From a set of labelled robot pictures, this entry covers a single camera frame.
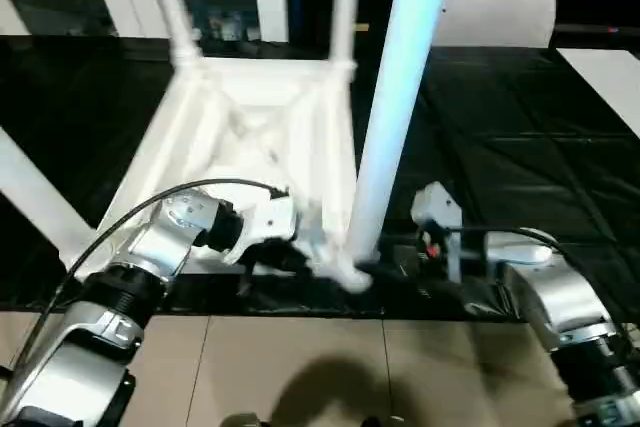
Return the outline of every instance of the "wire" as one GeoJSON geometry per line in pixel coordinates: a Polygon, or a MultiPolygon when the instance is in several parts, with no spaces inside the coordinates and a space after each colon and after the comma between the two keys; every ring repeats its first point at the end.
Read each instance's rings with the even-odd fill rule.
{"type": "Polygon", "coordinates": [[[267,184],[263,184],[262,182],[255,182],[253,180],[233,179],[233,178],[203,179],[203,180],[195,180],[193,182],[187,182],[184,184],[176,185],[174,187],[171,187],[170,189],[164,190],[152,197],[149,197],[144,202],[141,202],[140,204],[136,205],[133,209],[131,209],[129,212],[127,212],[122,217],[120,217],[116,222],[114,222],[111,227],[109,227],[102,234],[100,234],[98,238],[94,240],[93,243],[89,245],[89,247],[87,247],[87,249],[82,254],[80,254],[77,260],[73,263],[73,265],[71,266],[71,268],[69,269],[65,277],[62,279],[60,284],[58,284],[58,287],[56,288],[56,291],[53,294],[53,297],[51,298],[51,300],[49,300],[49,303],[43,309],[33,329],[31,329],[31,332],[29,333],[29,337],[27,337],[27,340],[25,341],[24,346],[20,351],[20,355],[16,360],[14,370],[17,371],[27,361],[27,358],[29,357],[29,353],[31,352],[33,345],[35,344],[35,341],[38,339],[38,336],[40,335],[40,332],[42,331],[44,324],[47,321],[47,318],[53,311],[53,308],[55,307],[56,302],[60,298],[60,295],[62,294],[67,284],[73,279],[75,273],[82,266],[82,264],[105,240],[111,237],[114,234],[114,232],[117,231],[120,227],[122,227],[126,222],[128,222],[137,214],[139,214],[141,211],[143,211],[150,205],[155,204],[159,200],[166,199],[167,197],[171,197],[172,195],[178,192],[182,192],[184,190],[193,189],[195,187],[202,187],[205,185],[217,185],[217,184],[249,185],[251,187],[259,187],[259,188],[268,190],[272,194],[272,196],[278,196],[282,194],[282,192],[276,189],[275,187],[272,187],[267,184]]]}
{"type": "Polygon", "coordinates": [[[573,265],[579,271],[584,272],[582,265],[575,258],[573,254],[570,254],[560,243],[546,234],[541,234],[540,232],[536,232],[535,230],[527,229],[525,227],[492,227],[490,225],[471,225],[464,227],[449,227],[444,229],[445,232],[449,233],[472,233],[478,232],[483,234],[488,234],[489,232],[504,232],[507,234],[519,234],[525,237],[529,237],[531,239],[537,240],[538,242],[551,247],[556,250],[565,258],[565,260],[573,265]]]}

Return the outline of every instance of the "black tablecloth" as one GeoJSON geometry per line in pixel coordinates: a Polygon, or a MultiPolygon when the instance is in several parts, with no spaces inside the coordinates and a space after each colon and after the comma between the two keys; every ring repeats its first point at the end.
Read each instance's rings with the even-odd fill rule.
{"type": "MultiPolygon", "coordinates": [[[[244,56],[288,56],[272,45],[244,56]]],[[[359,154],[376,65],[352,88],[359,154]]],[[[172,75],[162,41],[0,40],[2,127],[95,226],[106,210],[172,75]]],[[[416,190],[442,182],[467,222],[548,231],[622,320],[640,320],[640,141],[552,50],[435,48],[429,58],[385,221],[414,231],[416,190]]],[[[0,308],[33,310],[64,269],[5,199],[0,308]]],[[[469,278],[420,289],[377,284],[345,294],[329,281],[183,275],[164,306],[187,314],[517,320],[500,285],[469,278]]],[[[77,286],[67,297],[73,296],[77,286]]]]}

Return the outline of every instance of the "white pillar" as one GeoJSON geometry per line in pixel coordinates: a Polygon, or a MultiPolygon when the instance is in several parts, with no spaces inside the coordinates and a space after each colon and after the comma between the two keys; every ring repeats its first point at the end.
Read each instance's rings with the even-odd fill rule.
{"type": "Polygon", "coordinates": [[[93,240],[93,229],[1,128],[0,159],[2,193],[58,249],[63,261],[77,257],[93,240]]]}
{"type": "Polygon", "coordinates": [[[393,0],[347,237],[355,260],[375,251],[441,4],[393,0]]]}
{"type": "Polygon", "coordinates": [[[358,0],[333,0],[331,60],[351,60],[358,0]]]}

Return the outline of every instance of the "glass cabinet door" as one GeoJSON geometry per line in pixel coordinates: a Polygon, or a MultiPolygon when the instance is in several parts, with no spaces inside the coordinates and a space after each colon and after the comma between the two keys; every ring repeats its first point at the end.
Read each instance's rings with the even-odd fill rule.
{"type": "Polygon", "coordinates": [[[143,36],[131,0],[0,0],[0,34],[143,36]]]}
{"type": "Polygon", "coordinates": [[[104,0],[10,1],[31,35],[118,35],[104,0]]]}
{"type": "Polygon", "coordinates": [[[184,0],[198,40],[261,40],[255,0],[184,0]]]}
{"type": "MultiPolygon", "coordinates": [[[[147,37],[169,33],[160,0],[132,0],[147,37]]],[[[184,0],[194,36],[203,41],[286,42],[285,0],[184,0]]]]}

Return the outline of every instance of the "white metal frame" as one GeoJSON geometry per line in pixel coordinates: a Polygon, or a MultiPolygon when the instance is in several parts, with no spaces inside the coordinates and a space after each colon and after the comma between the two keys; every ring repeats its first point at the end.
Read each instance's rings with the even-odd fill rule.
{"type": "MultiPolygon", "coordinates": [[[[203,58],[180,0],[162,1],[176,73],[98,231],[163,188],[234,176],[287,187],[300,208],[319,205],[335,243],[367,257],[380,233],[441,0],[394,0],[355,203],[349,83],[357,0],[335,0],[327,61],[203,58]]],[[[2,140],[4,155],[10,139],[2,140]]],[[[12,169],[19,176],[10,179],[3,171],[2,191],[68,266],[90,240],[82,219],[32,164],[18,160],[12,169]],[[38,174],[38,189],[15,188],[20,176],[38,174]],[[43,209],[29,209],[30,198],[43,193],[43,209]],[[59,241],[44,221],[52,213],[66,219],[56,230],[68,233],[70,242],[59,241]]],[[[210,193],[240,205],[264,195],[222,187],[210,193]]],[[[90,259],[80,277],[102,268],[113,247],[90,259]]]]}

